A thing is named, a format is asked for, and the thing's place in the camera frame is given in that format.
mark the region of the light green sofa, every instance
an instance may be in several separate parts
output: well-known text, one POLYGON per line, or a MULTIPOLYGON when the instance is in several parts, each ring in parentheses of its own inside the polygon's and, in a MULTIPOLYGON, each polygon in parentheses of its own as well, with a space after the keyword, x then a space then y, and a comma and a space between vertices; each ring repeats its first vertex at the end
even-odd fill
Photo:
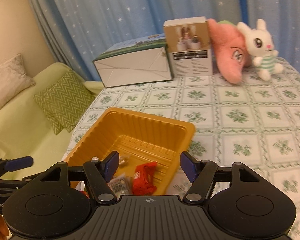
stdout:
MULTIPOLYGON (((44 171, 61 160, 72 133, 63 129, 55 135, 33 95, 55 83, 69 69, 63 63, 50 65, 34 77, 35 86, 19 93, 0 110, 0 158, 14 159, 30 155, 34 159, 32 167, 8 172, 2 179, 22 179, 44 171)), ((94 88, 95 94, 102 89, 101 82, 86 84, 89 90, 94 88)))

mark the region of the white bunny plush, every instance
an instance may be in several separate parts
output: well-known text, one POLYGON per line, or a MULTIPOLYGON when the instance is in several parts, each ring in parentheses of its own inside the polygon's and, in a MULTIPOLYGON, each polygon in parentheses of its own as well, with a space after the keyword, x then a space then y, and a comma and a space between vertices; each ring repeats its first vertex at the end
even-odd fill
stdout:
POLYGON ((253 64, 258 70, 258 75, 264 81, 271 79, 271 74, 278 74, 283 71, 283 65, 277 63, 278 51, 274 50, 271 34, 266 28, 263 19, 257 20, 257 28, 250 29, 243 22, 237 24, 238 30, 244 35, 247 51, 254 56, 253 64))

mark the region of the product box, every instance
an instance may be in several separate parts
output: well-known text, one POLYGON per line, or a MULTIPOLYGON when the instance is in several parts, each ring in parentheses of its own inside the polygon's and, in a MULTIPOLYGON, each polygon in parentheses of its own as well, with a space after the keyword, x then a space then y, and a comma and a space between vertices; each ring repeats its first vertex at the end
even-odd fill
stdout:
POLYGON ((93 63, 106 88, 173 78, 164 34, 117 43, 93 63))
POLYGON ((212 55, 205 17, 168 20, 163 25, 175 77, 212 75, 212 55))

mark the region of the orange plastic tray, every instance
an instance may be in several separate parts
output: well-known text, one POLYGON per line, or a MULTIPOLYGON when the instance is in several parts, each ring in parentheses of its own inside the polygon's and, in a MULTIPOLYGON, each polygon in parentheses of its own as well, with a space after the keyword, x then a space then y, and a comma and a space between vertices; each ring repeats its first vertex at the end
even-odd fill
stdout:
POLYGON ((69 166, 80 166, 96 156, 103 160, 112 151, 129 155, 128 164, 116 175, 133 177, 138 165, 157 162, 153 195, 164 195, 182 151, 190 145, 192 123, 152 114, 111 107, 93 124, 65 159, 69 166))

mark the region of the plush eye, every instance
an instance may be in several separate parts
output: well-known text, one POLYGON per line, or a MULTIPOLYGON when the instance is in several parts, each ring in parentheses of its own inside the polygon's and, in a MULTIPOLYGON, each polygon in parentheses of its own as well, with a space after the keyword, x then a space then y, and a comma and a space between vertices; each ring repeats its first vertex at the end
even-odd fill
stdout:
POLYGON ((261 48, 262 47, 262 40, 256 38, 254 39, 254 45, 257 47, 257 48, 261 48))
POLYGON ((232 57, 235 58, 235 59, 238 59, 238 55, 239 55, 239 51, 238 50, 235 50, 232 54, 232 57))
POLYGON ((239 61, 239 63, 242 61, 242 59, 243 59, 243 55, 242 54, 239 54, 239 56, 238 56, 238 61, 239 61))

